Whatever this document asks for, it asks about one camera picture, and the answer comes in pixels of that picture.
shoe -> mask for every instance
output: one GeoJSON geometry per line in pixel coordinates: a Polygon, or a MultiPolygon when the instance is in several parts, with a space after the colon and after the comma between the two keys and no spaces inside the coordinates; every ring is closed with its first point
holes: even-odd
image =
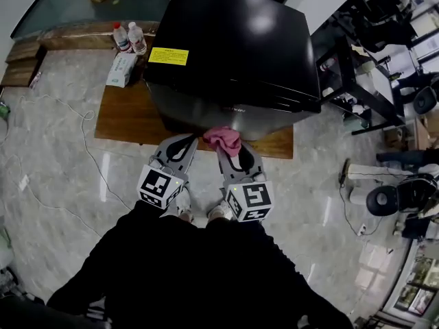
{"type": "Polygon", "coordinates": [[[177,215],[180,216],[182,213],[186,212],[191,215],[191,221],[193,220],[193,216],[191,214],[191,195],[189,194],[189,190],[186,186],[183,187],[181,193],[179,193],[176,197],[177,204],[177,215]]]}
{"type": "Polygon", "coordinates": [[[209,212],[207,212],[207,219],[210,219],[214,213],[221,213],[223,218],[228,220],[231,220],[233,217],[232,209],[224,200],[222,200],[218,206],[215,206],[209,212]]]}

yellow sticker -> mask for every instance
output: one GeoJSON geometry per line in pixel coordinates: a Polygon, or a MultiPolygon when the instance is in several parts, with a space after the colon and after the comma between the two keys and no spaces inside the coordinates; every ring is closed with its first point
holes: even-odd
{"type": "Polygon", "coordinates": [[[168,49],[166,47],[153,47],[150,62],[179,64],[186,66],[189,50],[168,49]]]}

pink cloth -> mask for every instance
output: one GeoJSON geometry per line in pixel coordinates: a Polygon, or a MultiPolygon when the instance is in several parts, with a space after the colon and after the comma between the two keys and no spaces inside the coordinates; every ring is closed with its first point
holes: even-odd
{"type": "Polygon", "coordinates": [[[204,133],[203,141],[213,150],[216,150],[219,145],[230,157],[235,157],[241,149],[239,132],[229,127],[209,129],[204,133]]]}

white cable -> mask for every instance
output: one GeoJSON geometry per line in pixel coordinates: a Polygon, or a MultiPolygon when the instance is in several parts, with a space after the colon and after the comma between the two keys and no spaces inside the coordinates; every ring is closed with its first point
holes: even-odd
{"type": "MultiPolygon", "coordinates": [[[[49,98],[51,98],[51,99],[53,99],[53,100],[56,100],[56,101],[58,101],[58,102],[60,102],[62,105],[65,105],[65,106],[67,106],[72,112],[74,112],[75,114],[77,114],[82,120],[81,120],[81,133],[82,133],[82,138],[84,139],[84,148],[85,148],[85,151],[86,151],[86,153],[90,156],[90,158],[93,160],[93,162],[95,163],[95,165],[96,165],[96,168],[97,168],[97,170],[98,170],[98,172],[99,172],[99,174],[100,174],[100,176],[101,176],[101,178],[102,178],[102,180],[105,182],[105,185],[107,186],[107,189],[108,189],[108,191],[111,193],[111,194],[113,194],[128,210],[131,210],[131,208],[129,208],[126,204],[125,204],[125,202],[123,202],[122,201],[122,199],[117,195],[117,194],[115,194],[114,192],[112,192],[111,191],[111,189],[110,189],[110,187],[109,187],[109,185],[108,185],[108,183],[107,183],[107,181],[106,181],[106,179],[104,178],[104,176],[102,175],[102,172],[101,172],[101,169],[99,168],[99,165],[97,164],[97,162],[96,162],[96,159],[93,157],[93,155],[90,153],[90,151],[88,150],[88,148],[87,148],[87,142],[86,142],[86,138],[85,138],[85,133],[84,133],[84,121],[91,121],[92,119],[94,119],[95,118],[95,111],[93,111],[93,110],[89,110],[89,111],[87,111],[86,112],[86,114],[84,115],[84,116],[82,116],[79,112],[77,112],[77,111],[75,111],[68,103],[65,103],[65,102],[63,102],[63,101],[61,101],[60,99],[58,99],[58,98],[56,98],[56,97],[52,97],[52,96],[50,96],[50,95],[43,95],[42,97],[39,97],[38,99],[36,99],[35,101],[30,101],[30,100],[26,100],[26,98],[23,96],[23,95],[21,95],[20,96],[20,98],[19,98],[19,100],[18,100],[18,102],[17,102],[17,105],[15,106],[15,109],[14,109],[14,120],[15,120],[15,116],[16,116],[16,111],[17,111],[17,109],[18,109],[18,107],[20,106],[20,104],[21,104],[21,100],[22,99],[24,99],[24,103],[37,103],[39,100],[41,100],[41,99],[44,99],[45,97],[49,97],[49,98]]],[[[5,139],[3,140],[3,142],[0,144],[0,147],[6,142],[6,139],[9,137],[9,134],[10,134],[10,126],[8,126],[8,132],[7,132],[7,134],[6,134],[6,137],[5,137],[5,139]]],[[[4,163],[4,166],[6,165],[6,163],[8,162],[8,160],[9,159],[11,159],[11,158],[16,158],[17,160],[18,160],[18,162],[19,162],[19,165],[20,165],[20,176],[22,176],[23,175],[23,167],[22,167],[22,165],[21,165],[21,160],[20,160],[20,158],[17,156],[17,155],[12,155],[12,156],[10,156],[6,161],[5,161],[5,163],[4,163]]],[[[12,180],[12,182],[15,184],[15,186],[17,187],[17,188],[19,188],[19,186],[18,186],[18,184],[12,179],[12,176],[11,176],[11,180],[12,180]]],[[[51,206],[48,206],[48,205],[45,205],[44,203],[42,203],[40,200],[39,200],[39,198],[37,198],[37,196],[35,195],[35,193],[33,192],[33,190],[31,189],[31,187],[30,187],[30,185],[28,184],[27,185],[27,187],[29,188],[29,190],[30,190],[30,192],[31,192],[31,194],[32,194],[32,196],[34,196],[34,198],[36,199],[36,201],[41,205],[41,206],[43,206],[43,207],[45,207],[45,208],[49,208],[49,209],[52,209],[52,210],[65,210],[65,211],[67,211],[67,212],[69,212],[70,214],[72,214],[74,217],[76,217],[76,218],[78,218],[88,229],[90,229],[90,230],[92,230],[98,237],[100,237],[101,238],[101,235],[99,235],[99,233],[96,231],[96,230],[94,230],[92,227],[90,227],[79,215],[77,215],[77,214],[75,214],[75,213],[73,213],[73,212],[71,212],[69,209],[67,209],[67,208],[64,208],[64,207],[51,207],[51,206]]],[[[1,202],[3,203],[3,205],[4,205],[4,207],[5,207],[5,210],[6,210],[6,212],[7,212],[7,209],[6,209],[6,205],[4,204],[4,202],[3,202],[3,200],[1,200],[1,202]]]]}

gray marble floor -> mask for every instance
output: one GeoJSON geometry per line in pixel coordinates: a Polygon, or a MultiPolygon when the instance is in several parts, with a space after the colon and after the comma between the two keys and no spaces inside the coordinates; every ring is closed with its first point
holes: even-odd
{"type": "MultiPolygon", "coordinates": [[[[34,90],[7,88],[3,95],[16,110],[0,148],[0,213],[21,279],[28,291],[45,300],[78,271],[98,236],[66,210],[42,207],[28,188],[20,191],[16,183],[23,175],[29,176],[29,186],[42,203],[69,209],[100,235],[127,209],[106,190],[86,154],[78,115],[48,97],[16,104],[21,95],[35,101],[48,94],[81,114],[97,113],[113,57],[112,51],[51,51],[34,90]],[[22,173],[13,155],[19,157],[22,173]]],[[[96,118],[84,123],[90,152],[101,168],[108,163],[110,189],[132,207],[142,166],[155,147],[96,139],[95,124],[96,118]]],[[[406,247],[391,235],[395,217],[386,217],[373,235],[361,238],[344,219],[337,183],[344,160],[374,164],[382,149],[380,132],[351,136],[344,132],[338,110],[325,106],[321,114],[294,126],[293,160],[263,159],[276,195],[276,207],[264,221],[268,234],[311,287],[352,319],[380,307],[406,247]]],[[[201,216],[221,197],[216,155],[197,151],[189,174],[193,205],[201,216]]],[[[356,229],[365,223],[371,232],[378,223],[362,206],[346,203],[346,209],[356,229]]],[[[197,223],[205,221],[200,217],[197,223]]]]}

